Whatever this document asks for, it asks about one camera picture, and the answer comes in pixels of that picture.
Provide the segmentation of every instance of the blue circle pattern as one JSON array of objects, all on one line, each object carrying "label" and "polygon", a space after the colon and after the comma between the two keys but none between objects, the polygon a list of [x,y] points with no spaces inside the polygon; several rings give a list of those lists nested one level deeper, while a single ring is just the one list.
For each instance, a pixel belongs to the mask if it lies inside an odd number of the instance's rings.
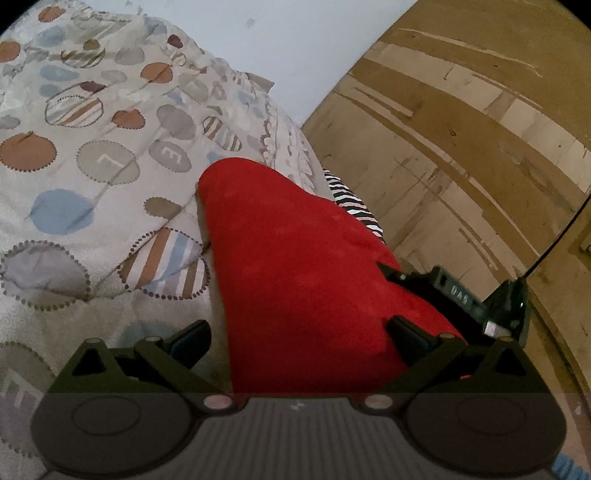
[{"label": "blue circle pattern", "polygon": [[68,235],[92,223],[94,208],[89,199],[70,190],[48,190],[37,196],[30,217],[40,232]]}]

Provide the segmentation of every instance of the white wall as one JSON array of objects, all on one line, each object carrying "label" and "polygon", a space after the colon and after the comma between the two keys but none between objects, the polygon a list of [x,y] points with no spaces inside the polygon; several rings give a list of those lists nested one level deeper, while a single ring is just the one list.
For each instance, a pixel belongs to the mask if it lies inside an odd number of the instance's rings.
[{"label": "white wall", "polygon": [[416,0],[87,0],[138,7],[182,28],[243,72],[275,82],[271,96],[302,124],[336,83]]}]

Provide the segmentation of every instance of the striped circle pattern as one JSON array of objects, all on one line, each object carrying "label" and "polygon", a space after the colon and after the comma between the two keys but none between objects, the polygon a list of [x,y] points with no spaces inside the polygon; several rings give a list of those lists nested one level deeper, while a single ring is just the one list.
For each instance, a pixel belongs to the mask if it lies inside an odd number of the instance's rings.
[{"label": "striped circle pattern", "polygon": [[210,281],[202,249],[188,235],[164,227],[139,238],[118,273],[127,290],[141,290],[163,300],[194,299]]}]

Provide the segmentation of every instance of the pillow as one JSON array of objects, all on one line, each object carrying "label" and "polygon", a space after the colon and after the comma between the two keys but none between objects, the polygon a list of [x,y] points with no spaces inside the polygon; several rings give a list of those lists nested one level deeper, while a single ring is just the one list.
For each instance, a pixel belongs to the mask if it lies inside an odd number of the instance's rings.
[{"label": "pillow", "polygon": [[201,176],[236,393],[365,393],[406,370],[385,331],[403,315],[458,332],[387,282],[388,247],[335,202],[269,167],[228,158]]}]

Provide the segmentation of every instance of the blanket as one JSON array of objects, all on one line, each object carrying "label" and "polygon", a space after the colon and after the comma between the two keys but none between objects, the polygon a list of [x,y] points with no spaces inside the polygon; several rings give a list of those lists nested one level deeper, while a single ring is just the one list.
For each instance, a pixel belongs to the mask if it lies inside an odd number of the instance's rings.
[{"label": "blanket", "polygon": [[333,196],[256,76],[167,21],[42,2],[0,38],[0,69],[0,478],[28,480],[44,470],[32,412],[86,338],[128,346],[206,319],[197,373],[231,390],[194,195],[208,166],[239,154]]}]

